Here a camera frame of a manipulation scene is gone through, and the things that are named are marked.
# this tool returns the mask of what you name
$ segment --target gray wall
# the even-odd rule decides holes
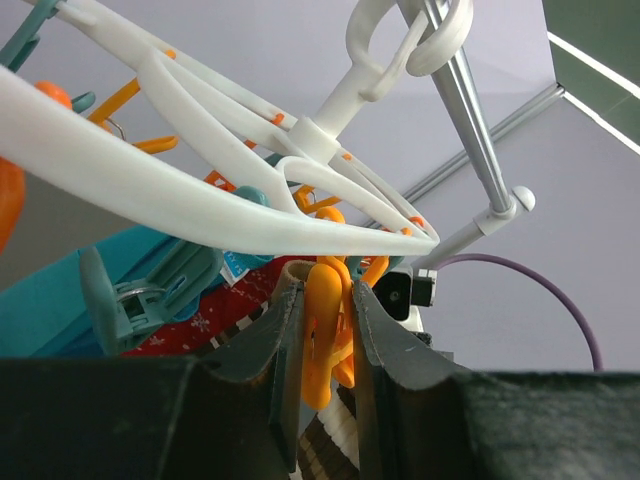
[[[640,158],[562,101],[498,147],[509,185],[526,185],[536,209],[469,251],[519,261],[560,286],[587,316],[605,366],[640,369]],[[466,168],[419,202],[441,236],[487,204]],[[546,290],[502,267],[463,263],[440,273],[423,309],[435,346],[482,369],[584,369],[587,347]]]

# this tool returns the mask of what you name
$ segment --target green panel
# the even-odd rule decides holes
[[[622,134],[640,145],[640,99],[631,96],[616,105],[603,118]]]
[[[640,0],[543,0],[550,32],[640,83]]]
[[[558,83],[598,114],[607,113],[629,97],[624,88],[554,44],[551,55]]]

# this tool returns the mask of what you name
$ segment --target purple cable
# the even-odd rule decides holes
[[[460,255],[454,255],[453,257],[449,257],[436,265],[435,270],[439,270],[443,267],[446,267],[447,265],[459,262],[487,262],[495,263],[496,265],[502,265],[503,267],[510,268],[511,270],[515,270],[516,272],[520,272],[523,275],[526,275],[527,277],[535,280],[544,288],[549,290],[558,300],[560,300],[560,302],[566,307],[566,309],[569,310],[571,315],[573,315],[573,318],[576,320],[578,327],[580,327],[580,330],[582,330],[582,334],[584,335],[584,338],[587,341],[587,345],[589,346],[589,352],[591,353],[593,370],[596,372],[602,370],[602,354],[600,353],[600,348],[598,347],[596,337],[593,334],[591,327],[589,326],[589,322],[587,322],[585,316],[578,309],[578,306],[573,303],[573,301],[550,280],[520,263],[508,260],[503,257],[487,255],[484,253],[463,253]]]

